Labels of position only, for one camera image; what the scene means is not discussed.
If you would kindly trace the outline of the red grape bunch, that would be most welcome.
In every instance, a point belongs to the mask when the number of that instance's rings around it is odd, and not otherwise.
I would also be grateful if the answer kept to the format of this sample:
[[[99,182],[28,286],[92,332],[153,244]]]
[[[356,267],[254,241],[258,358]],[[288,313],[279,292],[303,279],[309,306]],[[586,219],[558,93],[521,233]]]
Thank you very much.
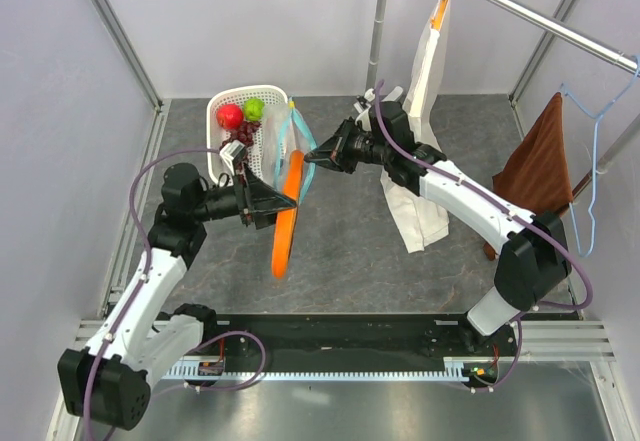
[[[260,134],[260,125],[244,120],[242,125],[232,131],[223,129],[223,134],[219,149],[226,143],[233,140],[241,141],[247,147],[247,155],[245,160],[251,170],[257,174],[260,171],[260,151],[258,146],[258,135]]]

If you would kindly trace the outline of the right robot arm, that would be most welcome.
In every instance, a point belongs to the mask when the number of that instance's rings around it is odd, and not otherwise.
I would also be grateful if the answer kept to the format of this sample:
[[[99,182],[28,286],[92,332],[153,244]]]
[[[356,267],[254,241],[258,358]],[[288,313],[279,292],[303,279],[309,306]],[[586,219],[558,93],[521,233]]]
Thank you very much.
[[[415,140],[397,101],[376,106],[368,128],[353,118],[344,120],[305,160],[344,173],[353,173],[360,163],[380,165],[395,186],[443,207],[493,247],[498,255],[494,285],[457,332],[469,354],[483,353],[496,331],[531,310],[571,272],[556,214],[536,215],[468,178],[438,149]]]

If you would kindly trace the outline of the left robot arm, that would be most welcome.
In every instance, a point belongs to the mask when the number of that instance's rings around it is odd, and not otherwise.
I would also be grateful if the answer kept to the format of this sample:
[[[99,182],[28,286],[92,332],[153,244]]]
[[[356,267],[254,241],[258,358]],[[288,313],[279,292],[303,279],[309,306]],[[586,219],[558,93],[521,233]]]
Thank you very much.
[[[188,352],[208,354],[219,343],[214,310],[184,304],[159,331],[152,326],[205,239],[205,225],[229,217],[257,228],[275,224],[296,208],[299,187],[271,187],[242,164],[229,185],[208,187],[189,163],[169,167],[162,202],[145,236],[144,251],[122,297],[80,350],[67,349],[57,364],[64,405],[71,415],[131,430],[151,392]]]

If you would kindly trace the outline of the clear zip top bag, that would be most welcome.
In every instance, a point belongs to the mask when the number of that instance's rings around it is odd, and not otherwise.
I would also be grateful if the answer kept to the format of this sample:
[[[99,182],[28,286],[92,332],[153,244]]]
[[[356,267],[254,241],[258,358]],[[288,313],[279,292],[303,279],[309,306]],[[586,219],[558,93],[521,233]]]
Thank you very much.
[[[264,108],[261,132],[262,179],[282,190],[293,152],[306,154],[315,149],[317,143],[292,98]]]

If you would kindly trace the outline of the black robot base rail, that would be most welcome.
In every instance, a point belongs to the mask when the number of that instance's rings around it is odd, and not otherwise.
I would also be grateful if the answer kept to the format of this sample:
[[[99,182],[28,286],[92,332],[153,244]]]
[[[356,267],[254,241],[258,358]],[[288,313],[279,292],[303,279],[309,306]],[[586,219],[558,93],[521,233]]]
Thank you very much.
[[[480,338],[461,314],[219,315],[207,340],[248,332],[266,348],[268,372],[437,370],[446,358],[504,360],[516,353],[513,329]]]

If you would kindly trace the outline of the orange papaya slice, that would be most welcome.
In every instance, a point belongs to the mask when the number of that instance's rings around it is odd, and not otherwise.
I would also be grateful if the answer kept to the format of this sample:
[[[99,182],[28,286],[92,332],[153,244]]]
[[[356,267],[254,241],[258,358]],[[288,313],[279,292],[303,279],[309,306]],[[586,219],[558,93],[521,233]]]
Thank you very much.
[[[277,279],[285,276],[289,264],[297,221],[297,204],[302,188],[303,168],[303,153],[299,150],[293,151],[283,193],[293,199],[295,205],[292,209],[277,214],[274,230],[271,270],[272,275]]]

